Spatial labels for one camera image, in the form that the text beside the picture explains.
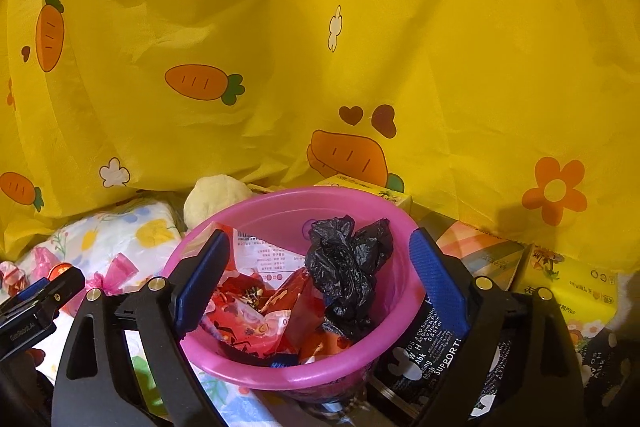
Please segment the large red snack wrapper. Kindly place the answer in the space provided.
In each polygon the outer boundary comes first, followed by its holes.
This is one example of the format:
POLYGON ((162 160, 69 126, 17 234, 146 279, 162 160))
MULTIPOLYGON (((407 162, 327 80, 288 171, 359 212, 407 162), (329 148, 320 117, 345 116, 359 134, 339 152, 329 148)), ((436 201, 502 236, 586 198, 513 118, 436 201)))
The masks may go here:
POLYGON ((249 365, 291 367, 319 362, 354 342, 323 328, 323 297, 301 254, 219 225, 229 261, 201 326, 228 357, 249 365))

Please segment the pastel striped box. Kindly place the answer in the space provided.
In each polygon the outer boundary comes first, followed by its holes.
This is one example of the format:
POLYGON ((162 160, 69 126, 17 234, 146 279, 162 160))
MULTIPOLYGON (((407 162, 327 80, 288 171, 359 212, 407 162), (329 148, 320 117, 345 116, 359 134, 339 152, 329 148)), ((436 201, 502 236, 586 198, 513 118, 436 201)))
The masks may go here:
POLYGON ((489 277, 504 291, 509 289, 525 253, 523 245, 450 219, 434 222, 430 232, 442 252, 459 258, 473 277, 489 277))

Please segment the cream round plush ball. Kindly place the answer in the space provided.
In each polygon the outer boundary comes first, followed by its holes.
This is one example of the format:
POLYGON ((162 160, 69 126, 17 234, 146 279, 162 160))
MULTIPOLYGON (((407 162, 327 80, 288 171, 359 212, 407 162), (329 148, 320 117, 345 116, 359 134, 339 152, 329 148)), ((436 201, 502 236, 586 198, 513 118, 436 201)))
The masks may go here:
POLYGON ((188 229, 194 229, 201 222, 216 215, 238 202, 250 199, 253 192, 248 186, 227 176, 204 176, 198 179, 183 205, 183 221, 188 229))

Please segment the pink plastic bucket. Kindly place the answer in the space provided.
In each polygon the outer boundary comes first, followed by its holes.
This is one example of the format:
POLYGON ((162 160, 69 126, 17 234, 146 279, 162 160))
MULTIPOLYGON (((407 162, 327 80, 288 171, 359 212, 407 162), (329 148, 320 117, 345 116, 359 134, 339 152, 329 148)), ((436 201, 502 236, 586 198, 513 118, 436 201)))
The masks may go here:
POLYGON ((409 259, 416 222, 381 196, 314 186, 255 195, 192 229, 163 273, 196 255, 219 231, 228 260, 210 274, 210 308, 181 347, 204 372, 250 389, 284 391, 307 401, 331 399, 361 384, 418 312, 424 289, 409 259), (347 236, 387 230, 390 257, 373 277, 367 332, 338 339, 321 325, 326 304, 308 273, 311 225, 347 217, 347 236))

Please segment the floral bed sheet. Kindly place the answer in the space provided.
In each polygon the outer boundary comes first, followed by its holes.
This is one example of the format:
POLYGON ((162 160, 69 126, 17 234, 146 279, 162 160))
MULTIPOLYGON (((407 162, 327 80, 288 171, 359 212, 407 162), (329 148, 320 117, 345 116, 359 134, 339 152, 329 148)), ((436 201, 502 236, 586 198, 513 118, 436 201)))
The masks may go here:
MULTIPOLYGON (((138 289, 150 277, 160 274, 180 239, 177 219, 168 204, 148 200, 134 202, 128 208, 102 211, 82 218, 58 229, 35 247, 47 247, 61 262, 81 269, 86 279, 94 272, 104 273, 110 261, 117 254, 123 254, 139 270, 122 288, 123 293, 128 293, 138 289)), ((16 262, 27 275, 29 283, 32 283, 28 272, 32 267, 34 248, 16 262)), ((72 322, 73 317, 62 312, 55 321, 56 331, 36 346, 46 354, 39 369, 51 384, 58 373, 58 363, 72 322)), ((145 404, 152 414, 168 419, 160 392, 145 360, 139 335, 127 333, 126 339, 145 404)), ((193 368, 207 395, 229 426, 281 426, 254 392, 226 384, 201 369, 193 368)))

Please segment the red paper cup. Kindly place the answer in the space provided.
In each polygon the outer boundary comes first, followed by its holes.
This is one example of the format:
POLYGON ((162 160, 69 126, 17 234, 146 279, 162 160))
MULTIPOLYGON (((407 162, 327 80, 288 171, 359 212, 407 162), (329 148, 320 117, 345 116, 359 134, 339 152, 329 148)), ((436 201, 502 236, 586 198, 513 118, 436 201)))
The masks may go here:
POLYGON ((61 262, 58 265, 55 265, 49 271, 48 280, 49 281, 53 281, 54 279, 59 277, 61 274, 63 274, 65 271, 67 271, 71 267, 72 267, 72 265, 70 263, 68 263, 68 262, 61 262))

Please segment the yellow tissue pack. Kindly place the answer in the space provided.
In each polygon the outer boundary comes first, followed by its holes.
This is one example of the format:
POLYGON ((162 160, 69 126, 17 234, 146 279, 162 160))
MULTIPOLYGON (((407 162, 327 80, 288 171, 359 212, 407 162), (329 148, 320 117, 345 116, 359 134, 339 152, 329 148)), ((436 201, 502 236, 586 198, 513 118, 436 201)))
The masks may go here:
POLYGON ((559 303, 570 339, 584 349, 617 312, 617 275, 538 246, 529 246, 518 266, 511 291, 533 295, 550 289, 559 303))

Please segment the yellow carrot print curtain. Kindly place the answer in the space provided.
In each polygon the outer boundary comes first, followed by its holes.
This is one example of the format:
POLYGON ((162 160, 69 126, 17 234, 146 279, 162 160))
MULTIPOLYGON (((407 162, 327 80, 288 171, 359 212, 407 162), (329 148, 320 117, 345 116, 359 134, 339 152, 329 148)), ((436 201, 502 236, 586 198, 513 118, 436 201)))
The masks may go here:
POLYGON ((1 254, 202 176, 337 173, 639 266, 639 0, 1 0, 1 254))

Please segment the black plastic bag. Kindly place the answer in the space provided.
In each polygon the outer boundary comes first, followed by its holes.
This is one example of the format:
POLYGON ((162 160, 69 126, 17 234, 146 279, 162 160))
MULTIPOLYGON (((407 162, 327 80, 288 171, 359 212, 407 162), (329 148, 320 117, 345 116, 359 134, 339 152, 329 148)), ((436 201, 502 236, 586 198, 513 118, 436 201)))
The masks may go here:
POLYGON ((376 274, 394 252, 390 221, 358 229, 350 216, 311 223, 305 267, 323 297, 323 328, 354 343, 374 329, 376 274))

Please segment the small red white wrapper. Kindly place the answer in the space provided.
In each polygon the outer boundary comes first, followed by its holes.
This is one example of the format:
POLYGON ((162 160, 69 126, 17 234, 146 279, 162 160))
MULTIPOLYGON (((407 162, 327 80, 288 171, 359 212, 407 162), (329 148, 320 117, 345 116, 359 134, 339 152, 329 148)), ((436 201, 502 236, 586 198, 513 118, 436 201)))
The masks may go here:
POLYGON ((9 297, 14 297, 28 287, 25 272, 9 261, 0 262, 1 288, 9 297))

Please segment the pink knotted plastic bag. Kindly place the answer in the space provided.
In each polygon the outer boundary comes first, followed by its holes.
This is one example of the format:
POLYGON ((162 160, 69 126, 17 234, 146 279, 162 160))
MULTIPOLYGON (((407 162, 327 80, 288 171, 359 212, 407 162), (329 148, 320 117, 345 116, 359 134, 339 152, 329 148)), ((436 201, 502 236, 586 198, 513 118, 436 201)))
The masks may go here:
POLYGON ((91 277, 88 277, 84 288, 63 306, 62 311, 70 317, 74 317, 88 292, 93 291, 93 289, 99 289, 102 294, 107 296, 121 294, 124 285, 138 272, 139 270, 134 265, 134 262, 123 254, 117 254, 107 265, 104 273, 94 272, 91 277))

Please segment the yellow green tissue box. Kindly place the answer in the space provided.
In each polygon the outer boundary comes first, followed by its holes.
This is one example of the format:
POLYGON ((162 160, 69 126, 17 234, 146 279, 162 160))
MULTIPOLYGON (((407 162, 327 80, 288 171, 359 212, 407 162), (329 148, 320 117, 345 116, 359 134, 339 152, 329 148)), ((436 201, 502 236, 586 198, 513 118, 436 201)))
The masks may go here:
POLYGON ((404 210, 406 213, 409 213, 411 210, 412 197, 409 194, 394 190, 393 188, 382 187, 366 181, 349 178, 349 176, 344 176, 344 174, 330 176, 329 178, 316 183, 316 186, 341 187, 349 188, 349 190, 357 190, 381 197, 382 199, 387 200, 387 202, 391 202, 396 207, 404 210))

